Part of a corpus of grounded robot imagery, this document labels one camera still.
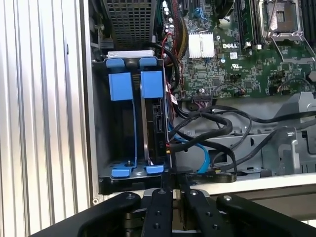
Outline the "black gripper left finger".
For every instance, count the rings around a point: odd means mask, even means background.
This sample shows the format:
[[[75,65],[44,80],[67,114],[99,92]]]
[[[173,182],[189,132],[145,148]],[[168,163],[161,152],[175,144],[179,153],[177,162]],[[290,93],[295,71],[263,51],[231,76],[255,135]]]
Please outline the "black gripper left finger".
[[[171,176],[143,196],[123,192],[34,234],[36,237],[170,237],[172,235]]]

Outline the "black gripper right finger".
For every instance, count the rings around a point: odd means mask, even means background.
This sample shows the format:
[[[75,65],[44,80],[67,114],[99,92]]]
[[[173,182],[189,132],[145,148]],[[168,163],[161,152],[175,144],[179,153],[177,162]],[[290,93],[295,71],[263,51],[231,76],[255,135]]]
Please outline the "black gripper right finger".
[[[245,198],[226,194],[212,200],[191,189],[185,174],[177,180],[203,237],[314,237],[316,229]]]

